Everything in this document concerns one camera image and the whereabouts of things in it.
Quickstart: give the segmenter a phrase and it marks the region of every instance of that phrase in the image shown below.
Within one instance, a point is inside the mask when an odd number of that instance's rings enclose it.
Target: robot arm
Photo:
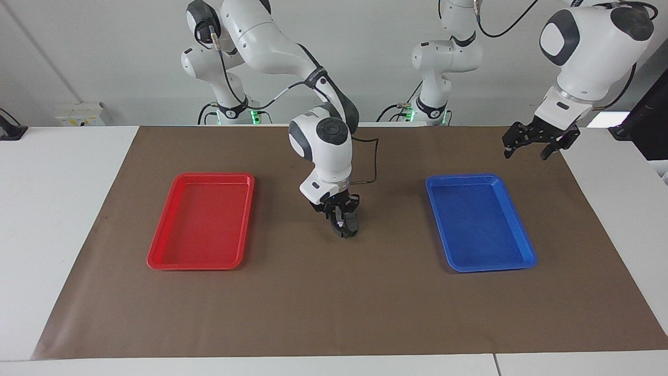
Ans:
[[[355,105],[304,46],[281,33],[270,9],[268,1],[224,0],[219,16],[223,35],[229,34],[243,60],[253,70],[300,77],[322,101],[332,103],[350,133],[354,133],[359,123]]]
[[[443,121],[452,85],[444,78],[449,72],[470,72],[482,61],[482,47],[476,41],[474,0],[440,2],[441,24],[452,35],[448,41],[427,41],[413,50],[413,67],[422,75],[422,90],[411,103],[414,121],[429,125]]]
[[[233,56],[225,54],[225,65],[235,67],[243,64],[238,54]],[[207,50],[201,45],[192,45],[181,53],[181,66],[191,77],[208,82],[216,96],[218,118],[223,124],[248,124],[252,122],[250,114],[246,111],[244,104],[239,104],[238,98],[244,98],[246,104],[252,104],[252,100],[246,97],[241,79],[234,74],[228,73],[230,86],[225,81],[222,65],[218,53]]]
[[[191,12],[193,4],[198,6]],[[224,0],[218,15],[202,4],[208,7],[202,0],[196,0],[188,7],[188,24],[204,48],[201,52],[205,54],[207,48],[214,48],[218,55],[219,68],[215,72],[208,69],[211,77],[205,79],[212,86],[216,82],[214,91],[220,87],[219,83],[223,83],[228,89],[234,89],[234,92],[227,90],[226,93],[236,100],[234,94],[242,93],[242,88],[239,86],[237,91],[233,80],[229,80],[228,85],[229,77],[236,81],[238,78],[226,70],[237,62],[245,62],[263,73],[300,77],[303,81],[298,84],[308,86],[324,102],[290,123],[292,147],[315,165],[301,184],[300,191],[316,211],[325,214],[337,234],[344,238],[354,236],[359,196],[350,195],[348,188],[353,154],[351,135],[359,123],[357,108],[304,46],[281,33],[271,17],[268,0]],[[212,64],[208,56],[206,61],[207,66]],[[229,99],[226,94],[220,96],[219,101]],[[237,100],[236,105],[250,108],[241,102]]]
[[[530,124],[515,122],[504,135],[506,158],[531,143],[548,143],[547,159],[579,136],[575,123],[647,49],[654,32],[647,10],[633,3],[571,7],[555,13],[540,34],[540,49],[561,73]]]

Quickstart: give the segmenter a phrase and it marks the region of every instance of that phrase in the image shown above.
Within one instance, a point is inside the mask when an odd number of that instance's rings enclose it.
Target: white wall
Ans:
[[[217,8],[220,1],[209,0]],[[526,2],[488,0],[486,29],[512,23]],[[662,14],[644,62],[668,35],[668,3],[654,0]],[[103,102],[114,124],[192,124],[200,107],[213,99],[207,84],[187,76],[180,52],[194,43],[185,21],[189,0],[0,0],[0,106],[28,125],[53,124],[51,105]],[[283,0],[273,1],[275,21],[303,43],[356,103],[362,120],[405,100],[420,81],[410,62],[413,47],[447,39],[436,0]],[[482,67],[452,74],[452,124],[510,124],[529,121],[558,69],[540,53],[538,36],[545,21],[563,7],[544,0],[506,37],[479,38]],[[12,20],[34,37],[39,54]],[[71,93],[49,67],[62,73]],[[265,103],[296,80],[266,76],[242,66],[233,72],[246,91]],[[611,96],[616,94],[613,88]],[[317,103],[308,89],[293,90],[270,108],[286,122]]]

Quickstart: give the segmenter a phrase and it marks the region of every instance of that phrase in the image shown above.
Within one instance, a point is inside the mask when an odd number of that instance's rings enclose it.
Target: plastic tray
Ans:
[[[148,265],[159,270],[229,270],[244,256],[255,178],[185,173],[175,178]]]
[[[526,269],[536,254],[501,178],[440,175],[427,179],[438,231],[458,272]]]

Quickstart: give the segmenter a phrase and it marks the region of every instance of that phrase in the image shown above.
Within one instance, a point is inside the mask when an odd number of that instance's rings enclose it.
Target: blue tray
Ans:
[[[432,176],[427,192],[454,270],[486,272],[536,265],[536,253],[501,178]]]

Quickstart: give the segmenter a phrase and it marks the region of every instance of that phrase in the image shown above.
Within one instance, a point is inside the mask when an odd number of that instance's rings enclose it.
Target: tray rim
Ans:
[[[174,201],[174,196],[176,195],[176,188],[181,184],[181,180],[187,179],[190,177],[244,177],[247,179],[247,183],[229,183],[229,184],[239,184],[248,186],[246,192],[246,199],[244,205],[244,217],[242,221],[241,234],[239,236],[239,244],[237,248],[236,258],[231,263],[225,264],[209,264],[203,266],[202,264],[165,264],[155,260],[155,257],[158,253],[158,240],[160,236],[165,231],[165,226],[167,226],[167,215],[166,213],[173,205],[178,205]],[[225,172],[225,173],[215,173],[215,172],[186,172],[177,175],[172,181],[169,194],[165,200],[165,205],[162,209],[160,215],[160,221],[158,222],[158,227],[154,234],[153,240],[151,242],[151,247],[149,249],[148,255],[146,256],[147,265],[153,270],[166,270],[166,271],[185,271],[185,270],[233,270],[241,264],[245,248],[246,248],[246,239],[248,235],[248,223],[250,222],[251,214],[251,205],[253,201],[253,193],[255,191],[255,177],[250,173],[245,172]]]
[[[499,184],[501,188],[501,194],[503,194],[505,200],[506,200],[506,205],[504,205],[501,200],[499,200],[499,204],[501,205],[501,209],[506,214],[506,219],[508,221],[512,220],[513,222],[516,223],[516,227],[510,226],[510,230],[513,233],[513,236],[515,239],[517,239],[518,236],[522,238],[526,242],[526,247],[528,248],[528,252],[530,254],[530,260],[527,262],[520,264],[516,264],[515,266],[487,266],[487,267],[472,267],[472,266],[460,266],[455,263],[452,259],[452,255],[450,254],[450,248],[448,247],[448,242],[446,237],[444,236],[444,230],[443,230],[443,225],[439,219],[438,216],[438,211],[436,209],[436,204],[435,204],[435,198],[434,194],[432,191],[432,187],[442,187],[446,185],[439,185],[439,184],[434,184],[436,180],[454,180],[454,179],[461,179],[461,178],[470,178],[470,177],[487,177],[487,178],[493,178],[495,182],[491,184],[466,184],[466,185],[491,185],[494,186],[495,184]],[[463,185],[463,184],[450,184],[449,186],[454,186],[454,185]],[[443,245],[444,253],[446,254],[446,258],[448,260],[448,264],[450,265],[451,268],[453,268],[455,271],[460,272],[460,273],[472,273],[472,272],[497,272],[497,271],[503,271],[503,270],[521,270],[521,269],[529,269],[533,268],[537,263],[538,263],[538,256],[536,255],[536,251],[531,243],[531,240],[528,237],[528,234],[526,233],[526,229],[524,228],[524,224],[522,223],[522,220],[520,218],[519,213],[517,213],[517,209],[515,208],[515,205],[512,202],[512,198],[510,197],[510,192],[508,191],[508,188],[503,182],[503,179],[501,179],[500,176],[494,173],[477,173],[477,174],[455,174],[455,175],[432,175],[426,179],[426,188],[427,188],[427,194],[429,195],[429,201],[430,205],[432,207],[432,211],[434,213],[434,220],[436,221],[436,225],[438,227],[438,235],[441,238],[441,243]],[[499,192],[497,189],[494,189],[495,194],[499,195]]]

